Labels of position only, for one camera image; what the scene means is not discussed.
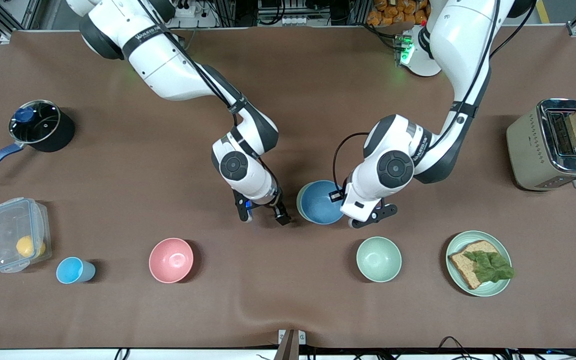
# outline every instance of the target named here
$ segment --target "pink bowl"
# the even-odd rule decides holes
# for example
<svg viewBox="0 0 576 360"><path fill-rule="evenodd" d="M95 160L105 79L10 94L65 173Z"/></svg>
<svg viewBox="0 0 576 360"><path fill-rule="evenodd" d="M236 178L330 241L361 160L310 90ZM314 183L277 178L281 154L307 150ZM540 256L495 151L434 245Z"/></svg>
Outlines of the pink bowl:
<svg viewBox="0 0 576 360"><path fill-rule="evenodd" d="M164 283L176 283L193 267L193 249L182 239L170 237L155 245L148 259L152 276Z"/></svg>

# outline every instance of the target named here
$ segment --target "yellow floor tape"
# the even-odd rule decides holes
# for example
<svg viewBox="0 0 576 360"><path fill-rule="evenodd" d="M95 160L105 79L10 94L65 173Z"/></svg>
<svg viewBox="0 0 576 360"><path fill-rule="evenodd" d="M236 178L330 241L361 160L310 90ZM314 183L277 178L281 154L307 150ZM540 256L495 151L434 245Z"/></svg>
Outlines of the yellow floor tape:
<svg viewBox="0 0 576 360"><path fill-rule="evenodd" d="M537 0L537 13L539 14L539 20L541 20L542 24L550 24L551 19L548 18L548 13L546 12L546 7L544 6L544 2L542 0Z"/></svg>

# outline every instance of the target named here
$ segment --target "toaster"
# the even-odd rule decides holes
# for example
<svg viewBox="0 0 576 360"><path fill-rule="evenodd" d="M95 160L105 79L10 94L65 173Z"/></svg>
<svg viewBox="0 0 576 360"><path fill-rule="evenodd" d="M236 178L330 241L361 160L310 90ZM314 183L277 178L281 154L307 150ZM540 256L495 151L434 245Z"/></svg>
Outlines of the toaster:
<svg viewBox="0 0 576 360"><path fill-rule="evenodd" d="M576 189L576 143L566 118L576 100L548 98L506 130L512 172L519 186L550 191L572 183Z"/></svg>

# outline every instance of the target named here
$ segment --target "blue cup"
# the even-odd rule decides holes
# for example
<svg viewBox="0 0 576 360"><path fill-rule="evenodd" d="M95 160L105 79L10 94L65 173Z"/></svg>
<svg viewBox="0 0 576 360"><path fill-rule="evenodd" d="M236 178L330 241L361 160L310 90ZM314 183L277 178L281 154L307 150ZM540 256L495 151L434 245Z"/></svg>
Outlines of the blue cup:
<svg viewBox="0 0 576 360"><path fill-rule="evenodd" d="M95 276L95 265L78 257L67 257L57 266L57 280L61 284L83 283Z"/></svg>
<svg viewBox="0 0 576 360"><path fill-rule="evenodd" d="M297 210L311 223L330 225L336 223L344 214L341 212L343 201L332 202L330 193L337 190L334 182L318 180L306 184L297 194Z"/></svg>

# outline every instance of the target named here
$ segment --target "plastic food container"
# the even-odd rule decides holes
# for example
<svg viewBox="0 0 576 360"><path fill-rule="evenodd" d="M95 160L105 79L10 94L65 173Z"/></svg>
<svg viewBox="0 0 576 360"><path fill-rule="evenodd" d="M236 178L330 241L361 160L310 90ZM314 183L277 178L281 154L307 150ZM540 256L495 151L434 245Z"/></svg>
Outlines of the plastic food container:
<svg viewBox="0 0 576 360"><path fill-rule="evenodd" d="M46 207L23 197L0 203L0 272L20 272L51 255Z"/></svg>

